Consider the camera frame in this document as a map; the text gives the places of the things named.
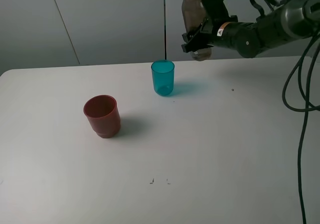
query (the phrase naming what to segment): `teal plastic cup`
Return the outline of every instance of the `teal plastic cup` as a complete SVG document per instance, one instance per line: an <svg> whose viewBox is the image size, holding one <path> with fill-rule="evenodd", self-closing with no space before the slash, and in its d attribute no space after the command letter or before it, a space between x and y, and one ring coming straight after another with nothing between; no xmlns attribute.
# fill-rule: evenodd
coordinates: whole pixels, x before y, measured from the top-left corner
<svg viewBox="0 0 320 224"><path fill-rule="evenodd" d="M175 64L168 60L158 60L151 65L153 88L161 96L167 96L174 89Z"/></svg>

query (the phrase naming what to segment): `robotic arm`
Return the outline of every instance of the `robotic arm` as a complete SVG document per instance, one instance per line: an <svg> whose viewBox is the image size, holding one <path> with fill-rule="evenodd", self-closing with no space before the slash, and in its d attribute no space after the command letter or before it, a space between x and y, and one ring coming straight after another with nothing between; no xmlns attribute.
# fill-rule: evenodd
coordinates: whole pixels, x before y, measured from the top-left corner
<svg viewBox="0 0 320 224"><path fill-rule="evenodd" d="M217 46L254 58L268 49L311 37L320 27L320 0L266 0L278 7L268 15L250 0L260 12L254 23L238 22L237 16L229 16L223 1L201 1L206 17L198 28L182 35L184 52Z"/></svg>

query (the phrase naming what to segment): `red cup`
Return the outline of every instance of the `red cup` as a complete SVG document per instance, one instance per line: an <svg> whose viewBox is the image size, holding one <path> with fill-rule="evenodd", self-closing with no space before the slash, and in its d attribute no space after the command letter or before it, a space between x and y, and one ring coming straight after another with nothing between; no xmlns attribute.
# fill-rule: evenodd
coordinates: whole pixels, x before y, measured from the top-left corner
<svg viewBox="0 0 320 224"><path fill-rule="evenodd" d="M90 99L83 109L92 129L102 138L111 138L120 130L117 102L108 95Z"/></svg>

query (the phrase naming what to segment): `black wire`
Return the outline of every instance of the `black wire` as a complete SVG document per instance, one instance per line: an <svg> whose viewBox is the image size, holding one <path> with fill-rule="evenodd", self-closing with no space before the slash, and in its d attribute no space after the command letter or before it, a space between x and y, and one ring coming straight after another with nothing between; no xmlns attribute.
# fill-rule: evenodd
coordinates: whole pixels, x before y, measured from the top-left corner
<svg viewBox="0 0 320 224"><path fill-rule="evenodd" d="M285 85L283 87L283 91L282 91L282 99L284 101L284 104L290 108L291 110L297 110L296 112L301 112L301 110L303 110L304 112L304 120L303 120L303 126L302 126L302 132L301 132L301 136L300 136L300 141L299 141L299 148L298 148L298 156L297 156L297 169L298 169L298 191L299 191L299 200L300 200L300 206L301 206L301 213L302 213L302 221L303 224L307 224L307 219L306 219L306 211L305 211L305 204L304 204L304 198L303 198L303 192L302 192L302 172L301 172L301 156L302 156L302 148L303 148L303 143L304 143L304 138L305 138L305 134L306 134L306 129L307 129L307 123L308 123L308 118L309 118L309 106L312 106L312 104L310 103L310 86L311 86L311 76L313 73L313 69L317 60L317 57L320 53L320 44L318 45L314 56L312 58L311 64L310 64L310 68L307 74L307 79L306 79L306 87L305 87L305 93L302 89L302 83L301 83L301 75L302 75L302 65L304 62L304 58L307 55L308 51L310 50L311 46L320 38L320 34L318 34L319 30L316 32L317 35L314 35L309 43L309 45L307 46L307 48L305 49L305 51L303 52L301 58L299 59L299 61L297 62L296 66L293 68L292 72L290 73L287 81L285 82ZM292 108L287 102L286 102L286 90L287 90L287 86L293 76L293 74L295 73L295 71L298 69L298 83L299 83L299 90L300 93L303 97L303 99L305 100L305 109L295 109Z"/></svg>

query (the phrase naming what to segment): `plastic cup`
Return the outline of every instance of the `plastic cup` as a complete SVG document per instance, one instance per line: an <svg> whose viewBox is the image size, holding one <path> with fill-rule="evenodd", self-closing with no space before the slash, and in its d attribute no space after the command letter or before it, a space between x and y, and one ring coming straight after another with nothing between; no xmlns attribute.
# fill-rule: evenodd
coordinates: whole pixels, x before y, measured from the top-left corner
<svg viewBox="0 0 320 224"><path fill-rule="evenodd" d="M171 94L174 89L175 65L168 60L159 60L151 65L153 88L161 96Z"/></svg>
<svg viewBox="0 0 320 224"><path fill-rule="evenodd" d="M92 129L102 138L111 138L120 130L117 102L108 95L90 99L83 109Z"/></svg>

